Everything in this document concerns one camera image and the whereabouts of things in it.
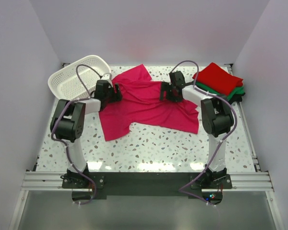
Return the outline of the magenta pink t-shirt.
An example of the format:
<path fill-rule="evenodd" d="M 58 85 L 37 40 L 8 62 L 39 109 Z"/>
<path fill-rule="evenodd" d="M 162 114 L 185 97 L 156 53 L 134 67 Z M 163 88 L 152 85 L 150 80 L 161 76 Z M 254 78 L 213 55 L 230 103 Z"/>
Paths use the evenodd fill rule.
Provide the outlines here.
<path fill-rule="evenodd" d="M 161 101 L 161 82 L 153 81 L 143 64 L 117 75 L 113 82 L 119 85 L 122 100 L 99 113 L 105 141 L 127 135 L 134 122 L 198 133 L 197 105 L 187 100 Z"/>

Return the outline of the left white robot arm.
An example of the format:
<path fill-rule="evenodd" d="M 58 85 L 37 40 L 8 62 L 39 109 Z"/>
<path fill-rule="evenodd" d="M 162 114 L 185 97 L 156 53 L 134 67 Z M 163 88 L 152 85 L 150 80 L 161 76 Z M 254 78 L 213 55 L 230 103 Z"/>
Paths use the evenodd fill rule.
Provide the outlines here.
<path fill-rule="evenodd" d="M 68 171 L 76 173 L 72 181 L 79 188 L 87 187 L 90 182 L 90 176 L 84 173 L 87 163 L 81 147 L 85 116 L 101 112 L 107 104 L 121 100 L 119 84 L 108 80 L 98 80 L 95 90 L 87 98 L 58 100 L 50 123 L 50 137 L 65 146 Z"/>

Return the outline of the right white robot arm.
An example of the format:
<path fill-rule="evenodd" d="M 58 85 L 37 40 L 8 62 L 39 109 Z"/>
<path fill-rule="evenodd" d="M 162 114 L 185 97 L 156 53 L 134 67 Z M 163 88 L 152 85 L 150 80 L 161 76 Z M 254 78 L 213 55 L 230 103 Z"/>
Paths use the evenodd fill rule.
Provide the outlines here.
<path fill-rule="evenodd" d="M 225 141 L 237 127 L 237 115 L 225 95 L 204 91 L 194 82 L 186 83 L 181 71 L 170 72 L 169 77 L 170 83 L 161 83 L 159 98 L 172 102 L 181 102 L 185 99 L 200 107 L 202 125 L 209 137 L 204 183 L 209 188 L 216 188 L 221 183 L 221 177 L 227 174 Z"/>

